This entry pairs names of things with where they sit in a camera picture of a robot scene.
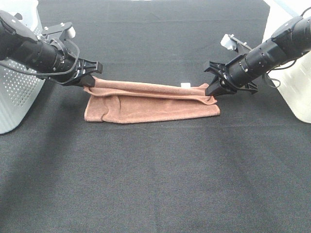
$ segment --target black cloth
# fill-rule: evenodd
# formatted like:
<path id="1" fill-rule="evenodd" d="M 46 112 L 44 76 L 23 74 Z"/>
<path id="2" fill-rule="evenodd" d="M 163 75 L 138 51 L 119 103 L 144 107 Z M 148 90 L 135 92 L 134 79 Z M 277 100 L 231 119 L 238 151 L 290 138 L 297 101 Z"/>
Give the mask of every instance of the black cloth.
<path id="1" fill-rule="evenodd" d="M 261 43 L 261 0 L 40 0 L 43 26 L 71 21 L 108 80 L 198 86 L 228 62 L 225 33 Z M 311 125 L 275 89 L 218 97 L 215 117 L 84 122 L 89 94 L 46 82 L 0 135 L 0 232 L 310 232 Z"/>

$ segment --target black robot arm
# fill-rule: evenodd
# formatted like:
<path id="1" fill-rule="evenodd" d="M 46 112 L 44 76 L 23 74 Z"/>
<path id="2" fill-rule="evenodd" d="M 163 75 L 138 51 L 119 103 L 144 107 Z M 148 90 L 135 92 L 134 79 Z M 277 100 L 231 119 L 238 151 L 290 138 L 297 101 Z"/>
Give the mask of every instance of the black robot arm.
<path id="1" fill-rule="evenodd" d="M 36 74 L 0 65 L 14 71 L 35 75 L 61 85 L 94 86 L 91 73 L 102 73 L 103 66 L 79 58 L 79 48 L 69 40 L 72 23 L 62 23 L 45 28 L 42 35 L 35 34 L 8 12 L 0 10 L 0 60 L 12 59 L 37 71 Z M 74 54 L 65 45 L 71 43 Z"/>
<path id="2" fill-rule="evenodd" d="M 259 76 L 289 61 L 295 61 L 311 50 L 311 17 L 294 17 L 284 23 L 274 34 L 251 49 L 246 43 L 229 36 L 239 55 L 227 64 L 210 62 L 205 72 L 215 75 L 206 89 L 207 96 L 236 94 L 238 90 L 257 92 L 252 82 Z"/>

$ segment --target black cable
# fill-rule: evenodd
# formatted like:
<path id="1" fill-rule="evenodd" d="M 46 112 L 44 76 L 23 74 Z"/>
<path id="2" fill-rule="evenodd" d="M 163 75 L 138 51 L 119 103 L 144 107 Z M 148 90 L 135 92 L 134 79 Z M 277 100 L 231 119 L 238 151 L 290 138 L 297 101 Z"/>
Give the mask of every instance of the black cable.
<path id="1" fill-rule="evenodd" d="M 2 61 L 0 61 L 0 66 L 3 66 L 5 68 L 8 68 L 10 70 L 13 70 L 15 72 L 18 72 L 18 73 L 21 73 L 21 74 L 25 74 L 25 75 L 31 75 L 31 76 L 57 76 L 57 75 L 63 75 L 63 74 L 69 74 L 70 72 L 72 72 L 76 65 L 77 65 L 77 62 L 78 62 L 78 59 L 79 59 L 79 55 L 80 55 L 80 49 L 79 47 L 73 43 L 71 40 L 67 40 L 68 42 L 70 42 L 73 46 L 75 46 L 76 50 L 77 50 L 77 55 L 76 55 L 76 59 L 72 65 L 72 67 L 67 70 L 67 71 L 64 71 L 64 72 L 57 72 L 57 73 L 31 73 L 31 72 L 26 72 L 26 71 L 22 71 L 22 70 L 19 70 L 19 69 L 15 69 L 11 66 L 8 66 L 7 64 L 3 63 Z"/>
<path id="2" fill-rule="evenodd" d="M 269 70 L 269 72 L 268 72 L 266 75 L 263 75 L 263 76 L 262 76 L 263 81 L 264 81 L 269 87 L 272 87 L 272 88 L 278 88 L 278 87 L 280 87 L 280 86 L 281 86 L 281 81 L 278 80 L 278 79 L 271 78 L 268 74 L 269 74 L 272 70 L 288 69 L 289 67 L 292 67 L 292 66 L 296 63 L 296 61 L 297 61 L 297 59 L 294 60 L 294 62 L 291 63 L 291 64 L 290 64 L 289 66 L 287 66 L 287 67 L 283 67 L 283 68 L 274 68 L 274 69 Z M 268 78 L 268 79 L 271 80 L 271 81 L 276 81 L 276 82 L 278 82 L 278 86 L 272 86 L 272 85 L 268 84 L 266 78 Z"/>
<path id="3" fill-rule="evenodd" d="M 303 16 L 310 9 L 311 9 L 311 7 L 307 8 L 306 10 L 304 10 L 304 12 L 301 14 L 301 16 Z"/>
<path id="4" fill-rule="evenodd" d="M 290 64 L 288 67 L 274 68 L 274 69 L 272 69 L 272 70 L 282 70 L 282 69 L 288 69 L 289 67 L 292 67 L 293 65 L 295 65 L 296 61 L 297 61 L 297 59 L 296 59 L 296 60 L 294 60 L 294 62 L 293 62 L 292 64 Z"/>

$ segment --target towel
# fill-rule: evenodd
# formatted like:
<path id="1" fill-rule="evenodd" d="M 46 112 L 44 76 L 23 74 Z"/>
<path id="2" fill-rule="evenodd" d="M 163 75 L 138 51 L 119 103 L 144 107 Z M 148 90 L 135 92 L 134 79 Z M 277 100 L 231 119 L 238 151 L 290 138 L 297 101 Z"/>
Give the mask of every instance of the towel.
<path id="1" fill-rule="evenodd" d="M 208 84 L 182 88 L 151 83 L 109 81 L 95 78 L 85 121 L 139 123 L 210 117 L 220 114 L 213 96 L 205 96 Z"/>

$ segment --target towel fold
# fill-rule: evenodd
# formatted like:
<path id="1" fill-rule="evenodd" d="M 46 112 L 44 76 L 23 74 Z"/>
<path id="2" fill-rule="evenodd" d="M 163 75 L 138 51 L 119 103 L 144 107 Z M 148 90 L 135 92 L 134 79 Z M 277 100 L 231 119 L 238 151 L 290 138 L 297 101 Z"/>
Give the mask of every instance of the towel fold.
<path id="1" fill-rule="evenodd" d="M 210 117 L 220 114 L 214 97 L 199 87 L 108 81 L 95 78 L 84 114 L 86 121 L 139 123 Z"/>

